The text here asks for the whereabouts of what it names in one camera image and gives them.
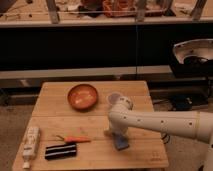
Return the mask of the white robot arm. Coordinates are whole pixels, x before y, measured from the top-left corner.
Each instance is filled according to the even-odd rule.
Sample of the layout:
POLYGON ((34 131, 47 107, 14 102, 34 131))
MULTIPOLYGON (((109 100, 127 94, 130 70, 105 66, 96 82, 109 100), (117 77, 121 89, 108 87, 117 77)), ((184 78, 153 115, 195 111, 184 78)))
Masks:
POLYGON ((133 102, 125 96, 108 99, 109 132, 117 150, 129 147, 129 127, 196 139, 208 144, 203 171, 213 171, 213 113, 199 111, 150 112, 133 110, 133 102))

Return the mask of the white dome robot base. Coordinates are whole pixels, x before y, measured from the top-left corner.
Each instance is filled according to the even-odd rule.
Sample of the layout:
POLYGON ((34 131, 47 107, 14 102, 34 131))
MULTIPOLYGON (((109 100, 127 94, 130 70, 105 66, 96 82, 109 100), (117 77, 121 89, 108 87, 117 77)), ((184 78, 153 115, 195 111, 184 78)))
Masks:
POLYGON ((173 54, 179 64, 189 60, 201 63, 213 60, 213 39, 193 39, 177 43, 173 46, 173 54))

